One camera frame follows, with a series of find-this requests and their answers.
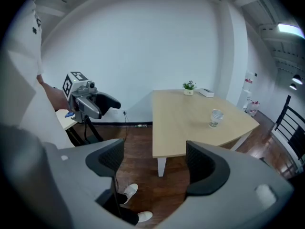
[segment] small white pot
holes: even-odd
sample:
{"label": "small white pot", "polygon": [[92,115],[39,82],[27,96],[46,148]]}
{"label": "small white pot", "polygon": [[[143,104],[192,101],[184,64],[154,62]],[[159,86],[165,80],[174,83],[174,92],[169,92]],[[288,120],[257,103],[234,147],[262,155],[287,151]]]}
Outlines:
{"label": "small white pot", "polygon": [[192,95],[194,95],[194,90],[185,89],[185,90],[184,90],[184,95],[190,95],[190,96],[192,96]]}

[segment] light fixture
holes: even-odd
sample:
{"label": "light fixture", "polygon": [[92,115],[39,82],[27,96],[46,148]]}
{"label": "light fixture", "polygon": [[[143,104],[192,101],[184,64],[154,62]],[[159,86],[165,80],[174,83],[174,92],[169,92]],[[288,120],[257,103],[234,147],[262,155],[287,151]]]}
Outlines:
{"label": "light fixture", "polygon": [[280,30],[280,32],[291,33],[291,34],[300,36],[303,39],[305,39],[302,30],[298,27],[295,27],[295,26],[292,26],[292,25],[278,24],[278,29]]}
{"label": "light fixture", "polygon": [[303,82],[302,82],[302,79],[301,79],[301,77],[298,75],[298,74],[296,74],[293,78],[292,78],[292,80],[294,81],[294,82],[296,82],[296,83],[298,83],[298,84],[303,84]]}
{"label": "light fixture", "polygon": [[292,83],[289,87],[291,87],[292,89],[296,90],[296,85],[294,83]]}

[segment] potted plant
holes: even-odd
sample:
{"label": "potted plant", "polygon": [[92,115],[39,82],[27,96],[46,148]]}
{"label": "potted plant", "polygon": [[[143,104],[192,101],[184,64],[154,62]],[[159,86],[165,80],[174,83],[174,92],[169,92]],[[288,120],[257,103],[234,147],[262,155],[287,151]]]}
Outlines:
{"label": "potted plant", "polygon": [[194,88],[196,88],[196,83],[189,81],[188,83],[183,83],[184,95],[192,96],[194,94]]}

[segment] person's foot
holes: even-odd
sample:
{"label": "person's foot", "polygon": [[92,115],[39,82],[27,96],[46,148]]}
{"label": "person's foot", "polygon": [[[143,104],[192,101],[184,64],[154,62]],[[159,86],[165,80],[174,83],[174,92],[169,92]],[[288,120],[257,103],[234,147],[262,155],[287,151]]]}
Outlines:
{"label": "person's foot", "polygon": [[137,191],[138,191],[137,184],[133,183],[133,184],[129,185],[124,191],[124,194],[127,197],[127,201],[124,204],[126,204]]}
{"label": "person's foot", "polygon": [[150,211],[144,211],[138,214],[139,216],[139,221],[138,222],[145,222],[149,220],[151,217],[153,217],[152,212]]}

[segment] white cloth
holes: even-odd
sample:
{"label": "white cloth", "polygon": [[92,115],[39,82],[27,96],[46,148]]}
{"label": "white cloth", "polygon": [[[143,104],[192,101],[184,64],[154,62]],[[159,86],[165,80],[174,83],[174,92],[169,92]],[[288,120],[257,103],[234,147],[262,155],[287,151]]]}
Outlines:
{"label": "white cloth", "polygon": [[[17,70],[6,69],[2,76],[14,91],[21,91],[17,98],[14,92],[1,94],[5,96],[7,113],[1,121],[7,125],[18,125],[35,134],[41,141],[50,142],[58,149],[73,147],[66,132],[63,130],[48,97],[36,77],[42,73],[41,66],[41,21],[35,12],[33,0],[27,0],[16,15],[4,42],[2,65],[15,67]],[[17,113],[10,110],[10,104],[17,104]]]}

